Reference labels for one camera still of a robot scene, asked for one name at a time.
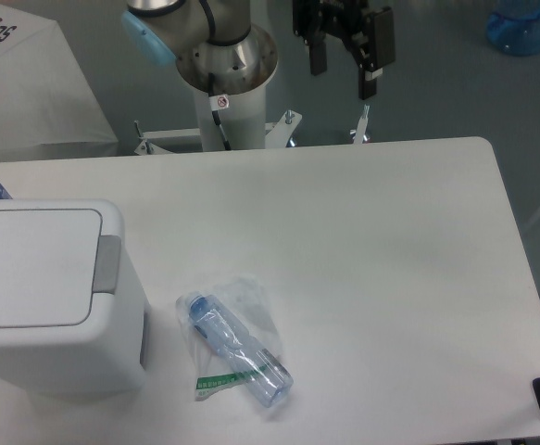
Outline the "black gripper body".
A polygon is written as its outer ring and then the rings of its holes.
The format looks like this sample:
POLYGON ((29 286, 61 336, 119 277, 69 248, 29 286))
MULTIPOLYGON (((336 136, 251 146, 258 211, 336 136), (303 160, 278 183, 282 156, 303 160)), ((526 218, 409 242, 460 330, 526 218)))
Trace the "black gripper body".
POLYGON ((332 36, 359 68, 377 70, 396 61, 394 11, 367 1, 294 1, 293 33, 306 47, 332 36))

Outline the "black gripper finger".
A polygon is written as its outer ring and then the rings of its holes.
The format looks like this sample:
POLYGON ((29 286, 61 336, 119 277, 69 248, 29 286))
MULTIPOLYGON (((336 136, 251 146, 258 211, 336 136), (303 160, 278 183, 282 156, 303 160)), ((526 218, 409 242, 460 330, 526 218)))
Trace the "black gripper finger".
POLYGON ((327 68, 327 52, 324 41, 313 43, 308 48, 310 73, 313 76, 319 76, 327 68))
POLYGON ((383 68, 369 71, 358 69, 358 98, 367 100, 377 93, 377 79, 383 74, 383 68))

